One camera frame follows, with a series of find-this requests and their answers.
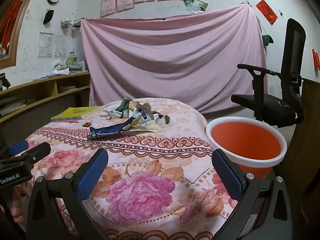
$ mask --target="floral bedspread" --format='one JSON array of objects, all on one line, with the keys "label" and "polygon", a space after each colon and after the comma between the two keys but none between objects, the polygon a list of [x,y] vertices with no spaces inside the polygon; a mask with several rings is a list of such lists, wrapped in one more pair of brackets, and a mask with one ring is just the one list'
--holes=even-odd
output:
[{"label": "floral bedspread", "polygon": [[[108,166],[83,205],[107,238],[211,239],[237,201],[212,167],[205,118],[176,100],[137,100],[169,115],[170,123],[157,133],[129,132],[96,141],[86,139],[89,129],[82,126],[91,120],[49,123],[27,139],[29,148],[46,141],[52,150],[20,190],[30,195],[38,176],[59,179],[103,148],[109,155]],[[93,127],[124,121],[103,120],[99,114],[90,118]],[[63,201],[58,202],[69,229],[77,234]]]}]

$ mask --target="hand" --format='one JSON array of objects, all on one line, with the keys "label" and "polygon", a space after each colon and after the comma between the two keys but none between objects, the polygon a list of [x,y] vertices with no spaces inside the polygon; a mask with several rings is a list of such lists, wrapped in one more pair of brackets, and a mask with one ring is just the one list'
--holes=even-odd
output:
[{"label": "hand", "polygon": [[[1,208],[2,212],[4,213],[3,206],[0,205],[0,208]],[[23,208],[22,208],[21,196],[16,188],[13,189],[13,193],[12,193],[11,215],[13,216],[13,220],[18,224],[23,223],[25,220],[25,216],[24,216]]]}]

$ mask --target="wooden mirror frame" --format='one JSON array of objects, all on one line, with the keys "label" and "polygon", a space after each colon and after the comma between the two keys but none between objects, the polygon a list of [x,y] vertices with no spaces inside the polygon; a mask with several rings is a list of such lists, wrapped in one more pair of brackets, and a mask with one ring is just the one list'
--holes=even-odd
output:
[{"label": "wooden mirror frame", "polygon": [[21,8],[18,13],[18,17],[13,27],[12,35],[11,35],[9,57],[0,59],[0,69],[4,69],[7,67],[12,67],[16,65],[20,29],[21,29],[22,21],[26,13],[27,7],[29,5],[29,2],[30,0],[24,0],[21,5]]}]

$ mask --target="yellow book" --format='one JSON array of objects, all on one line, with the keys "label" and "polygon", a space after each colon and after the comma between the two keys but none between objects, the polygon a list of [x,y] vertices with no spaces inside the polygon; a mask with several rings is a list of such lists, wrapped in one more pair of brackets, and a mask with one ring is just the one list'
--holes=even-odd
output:
[{"label": "yellow book", "polygon": [[99,106],[69,107],[66,111],[51,118],[51,121],[82,120],[98,111]]}]

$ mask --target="metal screw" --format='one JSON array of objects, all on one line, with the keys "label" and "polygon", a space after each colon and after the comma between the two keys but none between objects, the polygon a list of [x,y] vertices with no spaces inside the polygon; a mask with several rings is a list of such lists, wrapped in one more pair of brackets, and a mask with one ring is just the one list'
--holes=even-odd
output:
[{"label": "metal screw", "polygon": [[64,177],[66,179],[71,179],[73,177],[73,173],[72,172],[68,172],[66,175],[64,175]]},{"label": "metal screw", "polygon": [[254,179],[254,175],[252,173],[247,173],[247,178],[248,179]]},{"label": "metal screw", "polygon": [[280,176],[276,177],[276,180],[280,183],[283,181],[283,179]]},{"label": "metal screw", "polygon": [[43,179],[44,179],[43,176],[39,176],[39,177],[36,179],[36,182],[41,182]]}]

